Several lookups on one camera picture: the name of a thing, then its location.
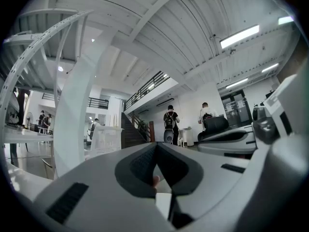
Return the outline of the white ornate side table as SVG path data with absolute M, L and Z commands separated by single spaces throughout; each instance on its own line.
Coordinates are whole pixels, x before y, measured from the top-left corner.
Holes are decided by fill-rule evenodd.
M 192 147 L 194 145 L 191 127 L 179 129 L 177 145 L 180 147 L 184 147 L 184 144 L 186 144 L 188 147 Z

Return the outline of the ceiling light panel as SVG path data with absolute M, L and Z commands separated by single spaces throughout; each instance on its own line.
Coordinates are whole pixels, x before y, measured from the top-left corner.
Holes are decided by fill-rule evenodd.
M 278 19 L 278 25 L 283 25 L 290 22 L 294 22 L 294 19 L 291 16 L 284 16 Z
M 279 63 L 273 64 L 267 68 L 262 69 L 261 73 L 268 72 L 269 70 L 272 70 L 273 68 L 276 68 L 278 66 L 279 66 Z
M 245 79 L 242 79 L 242 80 L 240 80 L 240 81 L 238 81 L 238 82 L 235 82 L 235 83 L 233 83 L 233 84 L 230 84 L 230 85 L 226 86 L 225 88 L 226 88 L 226 89 L 230 89 L 230 88 L 232 88 L 232 87 L 235 87 L 235 86 L 240 85 L 240 84 L 242 84 L 242 83 L 245 83 L 245 82 L 247 82 L 247 81 L 248 81 L 248 78 L 245 78 Z
M 260 30 L 260 26 L 259 25 L 254 25 L 252 27 L 249 27 L 247 29 L 244 29 L 240 32 L 237 32 L 231 36 L 228 36 L 225 39 L 222 39 L 220 41 L 220 45 L 222 49 L 228 48 L 229 46 L 243 40 L 246 39 L 252 35 L 255 35 L 259 32 Z

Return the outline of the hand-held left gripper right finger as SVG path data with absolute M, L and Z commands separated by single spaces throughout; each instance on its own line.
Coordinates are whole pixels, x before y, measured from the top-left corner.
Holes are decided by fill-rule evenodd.
M 174 145 L 156 146 L 156 174 L 161 181 L 158 206 L 180 229 L 210 211 L 236 184 L 247 159 L 205 154 Z

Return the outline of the wall air conditioner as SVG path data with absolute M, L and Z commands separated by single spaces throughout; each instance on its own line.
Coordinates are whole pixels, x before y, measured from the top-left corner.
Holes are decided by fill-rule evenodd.
M 163 101 L 163 102 L 157 104 L 156 107 L 161 107 L 161 106 L 164 106 L 164 105 L 166 105 L 166 104 L 169 105 L 172 101 L 174 101 L 173 98 L 168 99 L 168 100 L 166 100 L 166 101 Z

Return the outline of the black mezzanine railing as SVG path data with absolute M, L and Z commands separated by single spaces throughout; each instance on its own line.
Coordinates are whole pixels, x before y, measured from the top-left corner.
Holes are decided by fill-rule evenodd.
M 124 102 L 124 111 L 134 105 L 137 101 L 151 92 L 154 88 L 158 87 L 166 80 L 169 79 L 169 76 L 162 71 L 159 71 L 155 74 L 150 80 L 148 80 L 136 93 L 134 93 L 127 101 Z

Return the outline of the dark wooden staircase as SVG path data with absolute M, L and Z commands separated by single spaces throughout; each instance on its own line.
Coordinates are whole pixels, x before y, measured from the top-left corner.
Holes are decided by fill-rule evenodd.
M 121 149 L 128 147 L 141 145 L 144 143 L 152 143 L 155 141 L 155 134 L 153 126 L 148 126 L 145 123 L 147 128 L 147 141 L 144 140 L 142 135 L 138 131 L 138 123 L 141 119 L 136 116 L 133 112 L 126 115 L 124 112 L 121 113 Z

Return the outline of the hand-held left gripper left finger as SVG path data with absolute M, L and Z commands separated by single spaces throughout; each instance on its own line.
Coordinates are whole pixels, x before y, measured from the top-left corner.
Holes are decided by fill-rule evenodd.
M 53 232 L 172 232 L 145 180 L 155 143 L 84 161 L 48 185 L 35 199 Z

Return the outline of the white square pillar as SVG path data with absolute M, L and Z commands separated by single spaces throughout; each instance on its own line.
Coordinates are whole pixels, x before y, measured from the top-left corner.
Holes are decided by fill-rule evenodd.
M 64 84 L 54 124 L 54 159 L 58 176 L 63 176 L 84 161 L 86 106 L 99 60 L 116 33 L 116 29 L 105 29 L 86 47 Z

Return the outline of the black office chair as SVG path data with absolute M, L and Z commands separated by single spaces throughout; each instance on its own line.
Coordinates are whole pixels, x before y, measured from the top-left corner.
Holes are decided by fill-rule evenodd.
M 199 142 L 207 137 L 230 129 L 229 123 L 224 116 L 205 118 L 203 120 L 203 125 L 204 131 L 199 133 L 197 136 Z

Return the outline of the white mesh office chair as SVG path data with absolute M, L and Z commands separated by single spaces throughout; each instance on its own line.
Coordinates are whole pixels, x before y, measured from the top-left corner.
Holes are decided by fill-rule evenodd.
M 89 159 L 121 150 L 122 130 L 121 127 L 95 126 L 91 147 L 89 150 L 84 150 L 85 158 Z

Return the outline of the black backpack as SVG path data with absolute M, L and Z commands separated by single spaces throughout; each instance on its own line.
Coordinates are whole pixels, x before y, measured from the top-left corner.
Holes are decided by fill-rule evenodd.
M 170 115 L 168 112 L 166 112 L 166 117 L 164 119 L 166 130 L 173 130 L 173 128 L 175 127 L 176 121 L 173 117 L 173 114 L 174 113 L 172 113 L 172 115 Z

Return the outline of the white metal shelving rack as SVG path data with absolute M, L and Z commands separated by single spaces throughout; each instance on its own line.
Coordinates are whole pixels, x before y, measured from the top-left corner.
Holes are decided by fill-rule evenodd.
M 91 10 L 58 10 L 60 21 L 42 32 L 27 30 L 5 39 L 0 52 L 0 74 L 6 79 L 0 88 L 0 134 L 15 88 L 61 93 L 58 68 L 62 61 L 76 63 L 81 56 L 87 17 Z

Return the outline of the standing fan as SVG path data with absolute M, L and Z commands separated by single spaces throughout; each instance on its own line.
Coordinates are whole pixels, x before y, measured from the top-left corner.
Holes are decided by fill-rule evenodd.
M 28 130 L 31 130 L 31 125 L 32 124 L 33 124 L 33 114 L 31 112 L 27 112 L 25 128 L 27 128 Z

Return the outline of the black balcony railing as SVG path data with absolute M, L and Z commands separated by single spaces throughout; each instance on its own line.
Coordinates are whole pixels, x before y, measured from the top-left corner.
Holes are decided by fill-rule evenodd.
M 54 95 L 53 94 L 48 94 L 48 93 L 43 93 L 42 99 L 53 101 L 54 100 Z M 88 98 L 88 102 L 87 102 L 87 107 L 108 110 L 109 101 L 108 100 L 102 100 L 102 99 L 97 99 L 97 98 L 89 97 Z

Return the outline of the black glass double door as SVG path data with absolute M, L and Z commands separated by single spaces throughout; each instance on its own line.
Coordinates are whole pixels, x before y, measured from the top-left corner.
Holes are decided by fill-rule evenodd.
M 252 115 L 243 90 L 221 97 L 230 128 L 251 125 Z

